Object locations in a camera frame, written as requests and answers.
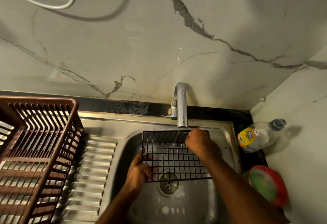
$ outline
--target faucet spout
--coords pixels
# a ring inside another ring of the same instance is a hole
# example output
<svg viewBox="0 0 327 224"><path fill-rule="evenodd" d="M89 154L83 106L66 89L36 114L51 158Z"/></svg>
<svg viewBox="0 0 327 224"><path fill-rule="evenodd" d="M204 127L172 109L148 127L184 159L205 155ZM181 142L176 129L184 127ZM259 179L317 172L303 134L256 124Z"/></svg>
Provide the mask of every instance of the faucet spout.
<svg viewBox="0 0 327 224"><path fill-rule="evenodd" d="M177 127L187 127L186 90L182 82L178 82L175 86L170 118L177 120Z"/></svg>

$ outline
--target hand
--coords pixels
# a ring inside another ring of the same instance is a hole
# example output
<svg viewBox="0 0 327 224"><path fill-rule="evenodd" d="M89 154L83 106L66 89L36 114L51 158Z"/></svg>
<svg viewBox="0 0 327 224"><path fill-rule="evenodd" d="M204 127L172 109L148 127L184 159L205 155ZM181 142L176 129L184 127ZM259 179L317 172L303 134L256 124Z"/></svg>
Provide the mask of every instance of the hand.
<svg viewBox="0 0 327 224"><path fill-rule="evenodd" d="M204 163L220 156L219 147L204 130L194 128L189 132L185 143Z"/></svg>
<svg viewBox="0 0 327 224"><path fill-rule="evenodd" d="M146 179L151 178L151 172L157 172L157 167L150 167L148 164L142 164L142 154L144 150L136 155L132 163L130 164L125 185L122 188L122 191L127 193L132 201L135 201L142 190L142 186ZM151 160L152 155L147 154L143 155L143 160Z"/></svg>

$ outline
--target forearm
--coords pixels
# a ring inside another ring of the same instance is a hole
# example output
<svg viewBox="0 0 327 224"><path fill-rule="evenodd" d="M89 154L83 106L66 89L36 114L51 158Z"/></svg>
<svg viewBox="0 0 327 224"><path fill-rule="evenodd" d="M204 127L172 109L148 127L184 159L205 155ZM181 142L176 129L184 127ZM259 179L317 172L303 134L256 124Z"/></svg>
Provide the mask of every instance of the forearm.
<svg viewBox="0 0 327 224"><path fill-rule="evenodd" d="M95 224L124 223L133 201L133 194L123 187Z"/></svg>
<svg viewBox="0 0 327 224"><path fill-rule="evenodd" d="M235 224L287 224L289 221L247 184L222 158L204 161Z"/></svg>

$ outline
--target dish rack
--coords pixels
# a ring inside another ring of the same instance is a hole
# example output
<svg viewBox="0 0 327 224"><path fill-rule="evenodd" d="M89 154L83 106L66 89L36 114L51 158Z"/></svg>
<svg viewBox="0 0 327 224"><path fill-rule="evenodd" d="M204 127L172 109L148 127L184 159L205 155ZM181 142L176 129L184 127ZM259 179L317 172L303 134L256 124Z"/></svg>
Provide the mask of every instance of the dish rack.
<svg viewBox="0 0 327 224"><path fill-rule="evenodd" d="M0 97L0 224L51 223L83 133L78 107Z"/></svg>
<svg viewBox="0 0 327 224"><path fill-rule="evenodd" d="M152 160L143 160L158 172L152 173L150 182L186 181L210 179L211 176L198 156L185 144L190 130L183 131L144 131L142 149L152 155Z"/></svg>

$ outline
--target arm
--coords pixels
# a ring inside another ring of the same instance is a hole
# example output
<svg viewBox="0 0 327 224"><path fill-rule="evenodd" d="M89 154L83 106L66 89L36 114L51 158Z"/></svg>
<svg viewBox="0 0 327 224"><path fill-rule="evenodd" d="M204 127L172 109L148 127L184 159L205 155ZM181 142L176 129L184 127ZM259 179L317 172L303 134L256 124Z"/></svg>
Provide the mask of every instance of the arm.
<svg viewBox="0 0 327 224"><path fill-rule="evenodd" d="M247 184L219 155L205 131L193 129L186 145L208 169L235 224L287 224L289 221Z"/></svg>
<svg viewBox="0 0 327 224"><path fill-rule="evenodd" d="M124 223L130 206L141 193L144 181L146 178L151 178L150 171L158 170L156 167L151 168L148 164L142 164L141 156L142 153L139 153L135 157L129 167L123 188L95 224ZM152 155L143 155L143 159L151 160Z"/></svg>

